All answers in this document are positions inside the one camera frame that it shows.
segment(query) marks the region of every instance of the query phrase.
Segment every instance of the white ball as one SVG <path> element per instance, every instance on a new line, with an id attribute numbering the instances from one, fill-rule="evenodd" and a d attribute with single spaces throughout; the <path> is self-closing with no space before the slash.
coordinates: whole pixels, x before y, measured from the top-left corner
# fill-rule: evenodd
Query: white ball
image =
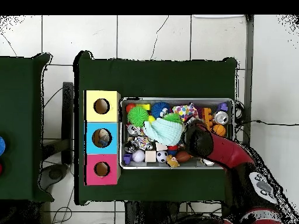
<path id="1" fill-rule="evenodd" d="M 132 154 L 132 158 L 135 162 L 143 162 L 145 158 L 145 153 L 142 149 L 139 149 L 138 151 Z"/>
<path id="2" fill-rule="evenodd" d="M 158 151 L 156 155 L 157 161 L 159 161 L 159 163 L 165 163 L 167 156 L 168 156 L 167 151 L 165 150 Z"/>

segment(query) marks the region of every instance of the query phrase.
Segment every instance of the blue box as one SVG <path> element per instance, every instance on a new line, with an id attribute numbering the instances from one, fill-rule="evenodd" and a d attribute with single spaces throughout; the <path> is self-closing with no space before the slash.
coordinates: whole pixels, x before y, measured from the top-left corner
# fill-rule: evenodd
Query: blue box
<path id="1" fill-rule="evenodd" d="M 92 135 L 98 129 L 106 129 L 110 134 L 110 139 L 112 138 L 110 144 L 104 148 L 98 148 L 92 142 Z M 86 133 L 86 152 L 87 154 L 94 155 L 116 155 L 118 153 L 118 123 L 108 123 L 108 122 L 88 122 L 87 123 L 87 133 Z"/>

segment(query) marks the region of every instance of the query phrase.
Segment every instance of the pink box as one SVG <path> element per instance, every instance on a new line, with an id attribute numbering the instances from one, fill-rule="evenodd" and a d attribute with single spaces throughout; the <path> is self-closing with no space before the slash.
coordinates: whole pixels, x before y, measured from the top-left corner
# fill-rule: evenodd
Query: pink box
<path id="1" fill-rule="evenodd" d="M 120 176 L 118 155 L 87 155 L 86 165 L 86 186 L 116 185 Z M 100 177 L 95 173 L 95 165 L 99 162 L 106 162 L 110 171 Z"/>

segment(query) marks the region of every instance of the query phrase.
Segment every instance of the green table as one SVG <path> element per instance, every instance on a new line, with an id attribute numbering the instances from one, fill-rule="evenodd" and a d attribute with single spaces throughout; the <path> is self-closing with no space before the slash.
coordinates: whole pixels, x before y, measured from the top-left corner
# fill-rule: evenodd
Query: green table
<path id="1" fill-rule="evenodd" d="M 223 61 L 92 59 L 80 52 L 75 72 L 75 202 L 200 201 L 224 199 L 223 170 L 122 170 L 117 185 L 84 186 L 84 90 L 115 90 L 122 97 L 235 98 L 234 58 Z"/>
<path id="2" fill-rule="evenodd" d="M 0 199 L 52 201 L 38 187 L 41 165 L 41 78 L 50 54 L 34 58 L 0 57 L 0 136 L 6 142 L 0 157 Z"/>

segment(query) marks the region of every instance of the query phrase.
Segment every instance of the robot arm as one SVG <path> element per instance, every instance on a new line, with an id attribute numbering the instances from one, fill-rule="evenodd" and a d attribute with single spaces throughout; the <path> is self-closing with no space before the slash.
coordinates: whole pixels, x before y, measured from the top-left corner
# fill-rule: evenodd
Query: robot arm
<path id="1" fill-rule="evenodd" d="M 282 224 L 272 187 L 240 145 L 211 133 L 200 121 L 187 125 L 182 142 L 190 155 L 208 159 L 225 169 L 234 199 L 231 210 L 239 224 Z"/>

